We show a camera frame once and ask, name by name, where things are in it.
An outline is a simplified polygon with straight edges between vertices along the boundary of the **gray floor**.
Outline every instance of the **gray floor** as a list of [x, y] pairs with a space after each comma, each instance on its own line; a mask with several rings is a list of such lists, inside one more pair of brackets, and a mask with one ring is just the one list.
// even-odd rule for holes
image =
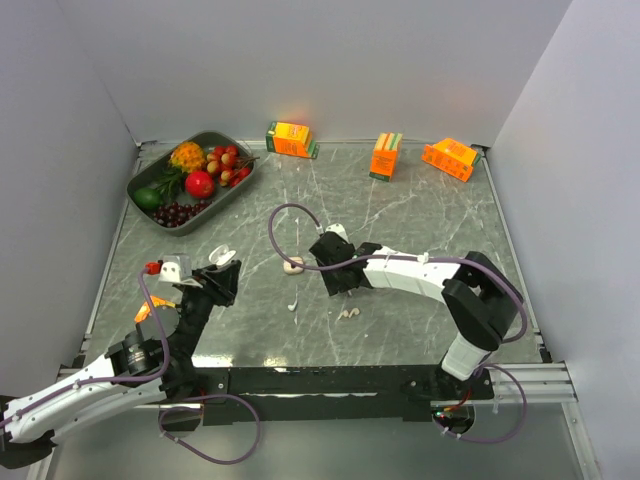
[[[520, 406], [478, 408], [469, 434], [509, 430]], [[49, 480], [119, 479], [518, 479], [582, 478], [559, 405], [531, 406], [519, 436], [499, 445], [443, 438], [431, 423], [358, 420], [266, 423], [247, 461], [212, 465], [159, 438], [155, 411], [131, 411], [80, 432], [59, 448]], [[189, 442], [214, 457], [239, 456], [252, 424], [200, 427]]]
[[[159, 157], [168, 145], [145, 145], [140, 158]], [[421, 148], [404, 148], [391, 183], [368, 176], [372, 145], [322, 145], [316, 160], [268, 154], [242, 198], [200, 230], [174, 238], [152, 229], [128, 209], [100, 304], [88, 360], [133, 328], [142, 304], [136, 274], [162, 254], [184, 252], [195, 266], [227, 243], [243, 262], [236, 304], [212, 314], [194, 356], [198, 366], [384, 365], [438, 363], [456, 334], [447, 309], [399, 291], [358, 290], [329, 298], [319, 274], [287, 277], [267, 238], [267, 218], [286, 201], [310, 207], [327, 226], [342, 223], [356, 245], [375, 241], [409, 252], [464, 256], [487, 254], [518, 287], [514, 257], [482, 164], [462, 183], [425, 164]], [[311, 260], [316, 238], [299, 211], [277, 220], [276, 234], [290, 254]], [[152, 292], [179, 293], [150, 280]], [[287, 305], [299, 292], [297, 324]], [[358, 307], [350, 319], [338, 316]], [[540, 362], [531, 329], [492, 357], [500, 363]]]

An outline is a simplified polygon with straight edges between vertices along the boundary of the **white wall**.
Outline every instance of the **white wall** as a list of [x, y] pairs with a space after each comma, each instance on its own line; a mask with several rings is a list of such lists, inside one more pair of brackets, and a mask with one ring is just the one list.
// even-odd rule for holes
[[0, 2], [1, 394], [78, 352], [134, 153], [56, 2]]
[[606, 478], [640, 477], [640, 3], [574, 0], [490, 151]]
[[134, 138], [491, 145], [570, 0], [59, 0]]

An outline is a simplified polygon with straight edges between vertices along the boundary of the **tray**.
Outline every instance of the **tray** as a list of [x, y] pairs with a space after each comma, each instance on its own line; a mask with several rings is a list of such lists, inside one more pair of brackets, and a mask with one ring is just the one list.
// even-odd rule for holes
[[[200, 145], [205, 153], [209, 153], [213, 147], [217, 147], [218, 145], [227, 146], [227, 145], [235, 145], [238, 147], [238, 155], [242, 157], [249, 156], [249, 152], [244, 149], [237, 142], [234, 142], [231, 138], [223, 135], [219, 132], [200, 132], [197, 135], [186, 140], [187, 142], [195, 142]], [[208, 198], [207, 201], [211, 201], [211, 205], [202, 210], [198, 215], [193, 217], [191, 220], [188, 220], [184, 224], [179, 227], [167, 228], [162, 225], [158, 225], [153, 218], [151, 218], [144, 210], [138, 207], [133, 201], [133, 193], [142, 187], [154, 187], [155, 179], [158, 178], [162, 172], [167, 168], [169, 164], [169, 157], [173, 150], [167, 152], [165, 155], [160, 157], [158, 160], [147, 166], [144, 170], [138, 172], [127, 185], [127, 198], [129, 199], [129, 203], [131, 204], [131, 208], [136, 210], [145, 221], [150, 224], [153, 224], [155, 228], [161, 230], [169, 235], [173, 235], [174, 237], [182, 237], [183, 235], [187, 235], [188, 233], [193, 232], [196, 228], [200, 227], [207, 220], [215, 216], [220, 210], [222, 210], [226, 205], [231, 203], [238, 195], [242, 193], [242, 191], [249, 185], [257, 172], [254, 168], [254, 164], [251, 163], [249, 168], [251, 168], [251, 173], [245, 177], [238, 185], [235, 187], [221, 187], [216, 181], [215, 191], [212, 197]], [[176, 201], [180, 205], [186, 205], [187, 203], [197, 203], [198, 200], [194, 199], [191, 195], [186, 192], [180, 192], [176, 197]]]

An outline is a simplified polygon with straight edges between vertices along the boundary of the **marble tabletop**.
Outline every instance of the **marble tabletop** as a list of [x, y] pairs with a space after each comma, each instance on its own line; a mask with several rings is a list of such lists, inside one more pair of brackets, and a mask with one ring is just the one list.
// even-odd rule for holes
[[[521, 289], [513, 253], [480, 163], [468, 183], [425, 164], [419, 145], [403, 148], [391, 183], [368, 176], [373, 144], [323, 144], [315, 160], [270, 154], [261, 158], [243, 195], [193, 233], [175, 238], [151, 228], [128, 208], [95, 318], [87, 360], [133, 329], [143, 303], [136, 275], [163, 254], [187, 253], [194, 266], [226, 243], [242, 261], [235, 305], [214, 309], [193, 361], [196, 366], [316, 366], [434, 364], [457, 329], [447, 308], [397, 290], [359, 289], [329, 297], [315, 272], [286, 276], [267, 236], [267, 219], [283, 202], [300, 202], [323, 225], [341, 223], [356, 246], [373, 241], [408, 253], [464, 256], [485, 253]], [[173, 145], [143, 145], [141, 163]], [[277, 218], [275, 234], [290, 255], [307, 262], [317, 238], [298, 210]], [[178, 300], [179, 292], [149, 279], [153, 294]], [[287, 306], [298, 292], [295, 313]], [[360, 315], [338, 318], [357, 307]], [[514, 322], [517, 329], [519, 319]], [[531, 332], [502, 346], [499, 363], [540, 362]]]

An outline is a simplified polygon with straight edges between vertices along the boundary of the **avocado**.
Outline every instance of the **avocado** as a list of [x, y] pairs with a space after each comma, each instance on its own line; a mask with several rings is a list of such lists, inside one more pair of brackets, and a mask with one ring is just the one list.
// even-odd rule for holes
[[149, 187], [136, 190], [133, 194], [133, 201], [142, 210], [155, 210], [164, 203], [162, 195], [157, 190]]

